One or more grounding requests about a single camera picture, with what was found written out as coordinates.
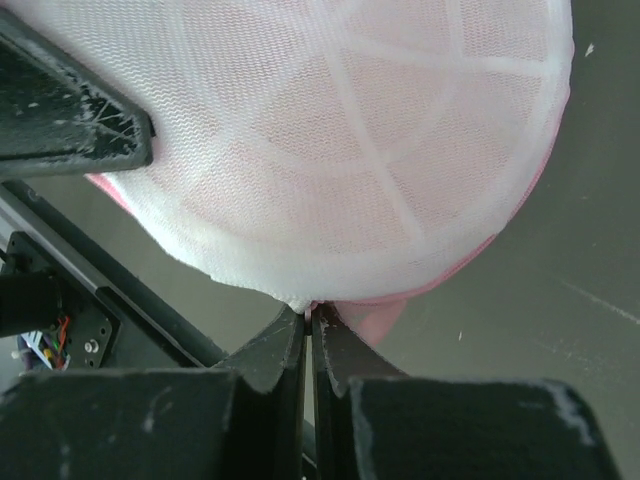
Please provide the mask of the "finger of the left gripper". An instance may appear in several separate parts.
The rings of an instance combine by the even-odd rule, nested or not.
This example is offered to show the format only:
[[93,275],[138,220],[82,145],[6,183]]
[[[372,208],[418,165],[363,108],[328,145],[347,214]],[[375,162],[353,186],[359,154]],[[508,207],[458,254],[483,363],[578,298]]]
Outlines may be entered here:
[[152,162],[149,115],[1,10],[1,175],[127,171]]

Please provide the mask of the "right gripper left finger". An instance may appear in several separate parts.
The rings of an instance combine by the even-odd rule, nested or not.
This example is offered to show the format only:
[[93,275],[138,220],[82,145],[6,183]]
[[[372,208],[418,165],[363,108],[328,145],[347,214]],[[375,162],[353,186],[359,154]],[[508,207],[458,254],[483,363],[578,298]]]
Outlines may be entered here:
[[304,317],[285,306],[264,329],[214,367],[233,370],[252,390],[268,394],[287,371],[298,370],[304,349]]

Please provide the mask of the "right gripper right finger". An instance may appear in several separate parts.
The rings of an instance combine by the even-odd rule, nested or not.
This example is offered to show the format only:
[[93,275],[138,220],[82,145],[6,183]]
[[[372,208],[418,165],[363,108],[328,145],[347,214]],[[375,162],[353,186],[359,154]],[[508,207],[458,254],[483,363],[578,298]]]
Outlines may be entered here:
[[408,376],[347,326],[333,304],[320,304],[312,311],[311,340],[314,370],[337,397],[347,392],[352,377]]

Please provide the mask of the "pink white mesh laundry bag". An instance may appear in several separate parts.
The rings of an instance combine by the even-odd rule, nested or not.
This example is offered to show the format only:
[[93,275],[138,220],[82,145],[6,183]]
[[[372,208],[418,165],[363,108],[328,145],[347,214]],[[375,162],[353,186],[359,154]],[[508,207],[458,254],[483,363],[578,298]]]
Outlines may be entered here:
[[570,92],[567,1],[7,9],[151,116],[151,165],[94,182],[169,255],[369,343],[511,220]]

